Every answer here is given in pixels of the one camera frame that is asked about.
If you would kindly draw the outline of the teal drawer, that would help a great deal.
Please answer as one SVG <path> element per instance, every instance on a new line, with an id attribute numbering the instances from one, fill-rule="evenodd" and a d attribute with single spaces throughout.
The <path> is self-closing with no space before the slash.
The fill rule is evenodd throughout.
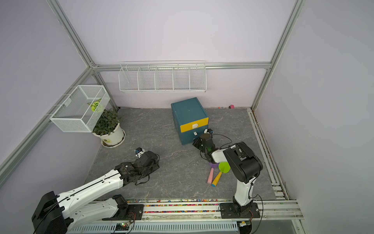
<path id="1" fill-rule="evenodd" d="M 199 127 L 199 128 L 196 128 L 196 129 L 192 129 L 192 130 L 189 130 L 189 131 L 186 131 L 186 132 L 183 132 L 181 133 L 181 137 L 183 135 L 190 135 L 190 136 L 200 136 L 202 134 L 204 134 L 204 130 L 207 129 L 206 126 L 203 126 L 203 127 Z"/>
<path id="2" fill-rule="evenodd" d="M 199 136 L 190 136 L 190 135 L 183 135 L 181 138 L 181 142 L 183 145 L 194 143 L 196 139 L 198 139 Z"/>

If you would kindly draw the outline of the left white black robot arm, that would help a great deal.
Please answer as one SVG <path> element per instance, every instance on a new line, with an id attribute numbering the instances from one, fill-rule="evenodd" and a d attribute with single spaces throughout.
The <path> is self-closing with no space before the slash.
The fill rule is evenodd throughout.
<path id="1" fill-rule="evenodd" d="M 139 217 L 129 208 L 122 195 L 93 203 L 99 197 L 128 184 L 143 184 L 143 178 L 159 169 L 160 156 L 142 148 L 136 149 L 137 159 L 123 162 L 105 175 L 76 189 L 60 194 L 51 191 L 42 196 L 32 215 L 35 234 L 66 234 L 72 229 L 97 220 L 124 220 L 134 223 Z"/>

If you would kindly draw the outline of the teal bottom drawer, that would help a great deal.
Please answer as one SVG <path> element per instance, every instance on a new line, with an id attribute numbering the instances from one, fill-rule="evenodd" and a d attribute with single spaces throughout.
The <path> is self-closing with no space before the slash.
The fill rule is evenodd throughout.
<path id="1" fill-rule="evenodd" d="M 183 145 L 194 143 L 196 139 L 198 139 L 199 136 L 190 136 L 190 135 L 183 135 L 181 138 L 181 142 Z"/>

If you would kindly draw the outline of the yellow top drawer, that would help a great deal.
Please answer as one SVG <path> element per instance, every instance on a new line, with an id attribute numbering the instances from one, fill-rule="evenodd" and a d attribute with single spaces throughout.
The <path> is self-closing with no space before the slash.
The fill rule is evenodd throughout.
<path id="1" fill-rule="evenodd" d="M 204 127 L 208 125 L 208 122 L 209 122 L 209 117 L 201 119 L 201 120 L 193 121 L 190 123 L 186 123 L 180 126 L 180 131 L 181 133 L 184 133 L 187 131 L 191 131 L 193 129 L 197 129 L 199 127 Z"/>

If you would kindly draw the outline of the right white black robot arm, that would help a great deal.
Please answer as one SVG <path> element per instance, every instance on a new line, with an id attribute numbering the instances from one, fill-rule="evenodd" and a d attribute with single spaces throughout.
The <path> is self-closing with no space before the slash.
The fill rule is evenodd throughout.
<path id="1" fill-rule="evenodd" d="M 253 150 L 244 142 L 238 142 L 226 148 L 217 148 L 213 143 L 213 135 L 202 134 L 193 141 L 193 146 L 200 151 L 203 159 L 211 166 L 218 167 L 220 172 L 214 178 L 213 169 L 209 174 L 209 182 L 217 186 L 222 174 L 233 172 L 237 179 L 236 192 L 231 203 L 221 203 L 218 211 L 222 219 L 243 218 L 252 220 L 261 214 L 252 195 L 254 184 L 259 177 L 263 164 Z"/>

